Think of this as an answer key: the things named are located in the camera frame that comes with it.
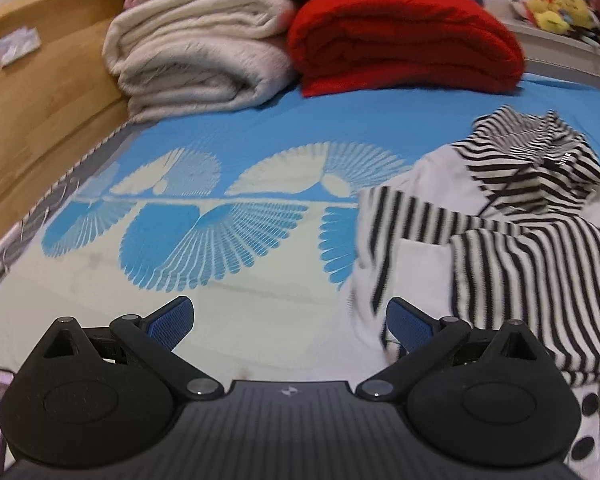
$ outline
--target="wooden headboard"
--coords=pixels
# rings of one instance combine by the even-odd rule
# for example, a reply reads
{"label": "wooden headboard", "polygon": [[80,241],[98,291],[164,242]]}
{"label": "wooden headboard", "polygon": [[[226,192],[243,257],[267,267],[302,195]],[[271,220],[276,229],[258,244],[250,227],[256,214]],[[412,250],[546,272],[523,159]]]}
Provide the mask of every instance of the wooden headboard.
{"label": "wooden headboard", "polygon": [[124,0],[23,0],[0,7],[0,38],[35,27],[42,47],[0,72],[0,238],[126,118],[101,57]]}

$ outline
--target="ribbed black surface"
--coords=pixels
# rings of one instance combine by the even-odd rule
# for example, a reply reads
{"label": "ribbed black surface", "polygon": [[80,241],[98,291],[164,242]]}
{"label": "ribbed black surface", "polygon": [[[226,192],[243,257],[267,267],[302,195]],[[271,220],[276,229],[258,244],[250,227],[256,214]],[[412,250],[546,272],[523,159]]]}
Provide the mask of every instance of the ribbed black surface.
{"label": "ribbed black surface", "polygon": [[395,408],[344,383],[238,382],[192,403],[167,437],[135,459],[99,470],[16,464],[4,480],[577,480],[560,463],[525,471],[473,469],[417,441]]}

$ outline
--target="blue and white bed sheet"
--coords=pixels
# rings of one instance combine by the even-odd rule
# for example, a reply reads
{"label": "blue and white bed sheet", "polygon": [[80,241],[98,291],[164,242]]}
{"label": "blue and white bed sheet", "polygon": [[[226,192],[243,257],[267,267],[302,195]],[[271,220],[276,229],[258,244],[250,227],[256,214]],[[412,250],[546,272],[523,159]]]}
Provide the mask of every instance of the blue and white bed sheet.
{"label": "blue and white bed sheet", "polygon": [[0,287],[0,365],[55,317],[101,326],[178,294],[196,306],[176,352],[228,382],[315,364],[354,259],[356,193],[465,137],[509,104],[555,109],[600,155],[600,92],[527,76],[512,96],[392,89],[166,120],[48,222]]}

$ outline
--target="red blanket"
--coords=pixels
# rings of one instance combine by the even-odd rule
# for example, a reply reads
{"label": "red blanket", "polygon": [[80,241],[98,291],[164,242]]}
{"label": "red blanket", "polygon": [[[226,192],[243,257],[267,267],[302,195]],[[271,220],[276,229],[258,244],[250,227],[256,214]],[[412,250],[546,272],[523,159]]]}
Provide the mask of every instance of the red blanket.
{"label": "red blanket", "polygon": [[288,33],[305,97],[399,84],[515,88],[516,38],[473,0],[310,0]]}

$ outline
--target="white blanket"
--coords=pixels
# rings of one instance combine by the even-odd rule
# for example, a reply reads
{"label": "white blanket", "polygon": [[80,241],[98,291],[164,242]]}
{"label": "white blanket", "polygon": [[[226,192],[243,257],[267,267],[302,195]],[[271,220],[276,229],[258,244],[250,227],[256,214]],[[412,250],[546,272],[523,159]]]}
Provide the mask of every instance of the white blanket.
{"label": "white blanket", "polygon": [[263,41],[202,36],[136,49],[118,85],[133,121],[258,106],[291,83],[288,55]]}
{"label": "white blanket", "polygon": [[157,39],[210,34],[258,40],[285,32],[294,14],[291,0],[151,0],[111,22],[102,55],[117,75],[136,48]]}

